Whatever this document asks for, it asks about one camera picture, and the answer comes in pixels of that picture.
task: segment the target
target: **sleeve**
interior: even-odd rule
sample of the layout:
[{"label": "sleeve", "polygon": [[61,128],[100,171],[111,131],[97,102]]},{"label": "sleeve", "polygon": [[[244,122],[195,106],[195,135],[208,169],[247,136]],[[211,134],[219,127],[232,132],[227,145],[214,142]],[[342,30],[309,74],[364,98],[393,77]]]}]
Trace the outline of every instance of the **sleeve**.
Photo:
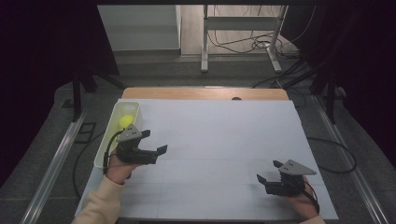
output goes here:
[{"label": "sleeve", "polygon": [[300,224],[326,224],[321,216],[313,217]]},{"label": "sleeve", "polygon": [[120,214],[120,195],[124,186],[103,177],[97,189],[88,193],[72,224],[115,223]]}]

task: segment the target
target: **wall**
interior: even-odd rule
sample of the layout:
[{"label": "wall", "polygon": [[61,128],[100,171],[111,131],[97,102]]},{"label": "wall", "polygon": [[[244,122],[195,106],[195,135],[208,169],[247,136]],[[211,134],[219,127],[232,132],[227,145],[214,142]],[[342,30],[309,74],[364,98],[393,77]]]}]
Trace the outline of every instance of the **wall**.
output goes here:
[{"label": "wall", "polygon": [[113,51],[180,49],[180,6],[98,6]]}]

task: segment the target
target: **tennis ball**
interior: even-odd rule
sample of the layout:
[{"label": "tennis ball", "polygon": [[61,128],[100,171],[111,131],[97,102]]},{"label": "tennis ball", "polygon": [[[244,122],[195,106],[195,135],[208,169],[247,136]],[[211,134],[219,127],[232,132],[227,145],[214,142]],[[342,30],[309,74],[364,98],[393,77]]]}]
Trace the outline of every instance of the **tennis ball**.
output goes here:
[{"label": "tennis ball", "polygon": [[134,123],[134,116],[125,115],[120,119],[120,127],[126,129],[130,124]]}]

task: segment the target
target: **black curtain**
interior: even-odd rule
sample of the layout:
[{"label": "black curtain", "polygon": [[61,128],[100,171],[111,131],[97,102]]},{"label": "black curtain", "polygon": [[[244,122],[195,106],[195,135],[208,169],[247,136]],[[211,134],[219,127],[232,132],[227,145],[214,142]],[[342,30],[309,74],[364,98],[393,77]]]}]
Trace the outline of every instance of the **black curtain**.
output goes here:
[{"label": "black curtain", "polygon": [[370,1],[337,58],[345,107],[396,167],[396,6]]},{"label": "black curtain", "polygon": [[84,91],[95,91],[93,75],[119,72],[96,5],[0,4],[3,185],[47,118],[60,86],[79,73]]}]

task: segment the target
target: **hand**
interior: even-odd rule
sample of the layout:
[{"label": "hand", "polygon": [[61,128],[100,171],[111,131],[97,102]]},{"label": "hand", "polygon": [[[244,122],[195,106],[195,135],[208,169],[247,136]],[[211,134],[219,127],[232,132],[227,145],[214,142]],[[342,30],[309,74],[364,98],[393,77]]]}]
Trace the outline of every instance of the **hand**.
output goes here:
[{"label": "hand", "polygon": [[[303,176],[303,178],[304,178],[304,181],[306,183],[308,183],[308,180],[306,179],[306,177]],[[312,195],[313,190],[306,183],[305,183],[305,191],[308,192],[310,195]],[[311,219],[313,217],[317,217],[318,216],[318,212],[315,209],[315,206],[303,194],[301,194],[299,196],[295,196],[295,197],[283,196],[282,198],[284,198],[286,201],[288,201],[291,204],[291,206],[294,208],[294,210],[304,220],[308,220],[308,219]]]},{"label": "hand", "polygon": [[116,156],[116,150],[113,150],[110,154],[106,177],[116,184],[123,185],[125,179],[131,172],[141,165],[142,164],[128,164],[120,161]]}]

